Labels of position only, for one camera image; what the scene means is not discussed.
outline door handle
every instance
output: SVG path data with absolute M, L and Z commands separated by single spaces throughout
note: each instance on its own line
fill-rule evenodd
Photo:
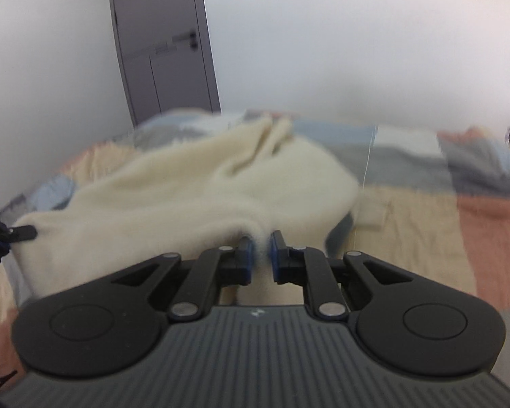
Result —
M 189 42 L 189 47 L 192 50 L 197 50 L 199 48 L 199 40 L 196 35 L 196 30 L 191 29 L 189 32 L 184 32 L 183 34 L 174 35 L 172 37 L 172 43 L 182 43 L 184 41 Z

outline white wall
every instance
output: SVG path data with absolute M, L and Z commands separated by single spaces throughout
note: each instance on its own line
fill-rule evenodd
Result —
M 0 205 L 131 128 L 109 0 L 0 0 Z
M 205 0 L 223 110 L 510 124 L 510 0 Z

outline door frame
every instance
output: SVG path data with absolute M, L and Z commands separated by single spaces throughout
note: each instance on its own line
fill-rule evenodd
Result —
M 206 83 L 208 85 L 208 95 L 210 97 L 210 106 L 212 112 L 219 112 L 221 105 L 219 102 L 218 85 L 215 79 L 214 61 L 211 56 L 210 33 L 208 31 L 208 21 L 206 19 L 206 9 L 204 0 L 194 0 L 194 8 L 196 11 L 197 29 L 199 31 L 199 46 L 202 52 L 202 60 L 204 63 L 204 72 L 206 76 Z M 112 27 L 115 40 L 115 51 L 117 53 L 117 61 L 119 63 L 119 70 L 121 71 L 121 79 L 123 80 L 123 88 L 126 96 L 126 104 L 131 114 L 132 124 L 138 125 L 134 109 L 132 106 L 131 96 L 128 92 L 128 84 L 126 82 L 126 75 L 123 65 L 123 54 L 121 53 L 121 43 L 119 42 L 119 35 L 117 32 L 117 15 L 115 13 L 115 2 L 110 0 L 110 10 L 112 14 Z

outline circular gripper cap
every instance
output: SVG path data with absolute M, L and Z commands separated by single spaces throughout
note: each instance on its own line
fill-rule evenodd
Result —
M 357 334 L 392 368 L 452 377 L 489 371 L 505 328 L 484 301 L 425 279 L 378 288 L 360 311 Z
M 66 378 L 107 375 L 136 363 L 155 345 L 160 323 L 134 290 L 73 289 L 28 305 L 12 330 L 19 357 L 28 368 Z

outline patchwork bedspread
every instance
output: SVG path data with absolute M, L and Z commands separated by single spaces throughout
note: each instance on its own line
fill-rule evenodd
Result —
M 30 211 L 66 207 L 77 189 L 144 151 L 217 134 L 258 115 L 156 117 L 87 149 L 52 179 L 13 199 L 1 218 L 12 224 Z M 448 134 L 293 119 L 295 132 L 326 147 L 385 209 L 381 225 L 357 226 L 342 249 L 365 251 L 497 308 L 507 336 L 493 373 L 510 386 L 510 150 L 480 129 Z M 5 259 L 0 264 L 2 389 L 23 374 L 9 330 L 29 296 L 15 260 Z

